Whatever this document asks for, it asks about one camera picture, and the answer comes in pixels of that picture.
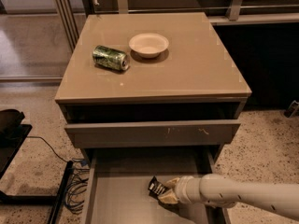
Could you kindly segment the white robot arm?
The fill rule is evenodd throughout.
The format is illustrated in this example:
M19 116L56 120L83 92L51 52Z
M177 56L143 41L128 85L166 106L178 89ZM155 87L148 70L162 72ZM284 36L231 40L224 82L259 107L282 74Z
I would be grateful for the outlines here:
M279 216L299 220L299 185L239 182L217 174L155 181L153 192L166 204L203 203L229 207L245 203Z

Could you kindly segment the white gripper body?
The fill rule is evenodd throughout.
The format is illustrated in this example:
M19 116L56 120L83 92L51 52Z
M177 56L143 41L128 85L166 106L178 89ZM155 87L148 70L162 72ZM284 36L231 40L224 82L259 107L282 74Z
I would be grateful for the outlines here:
M184 204L200 203L202 201L200 194L201 179L193 176L183 176L175 186L175 194L178 201Z

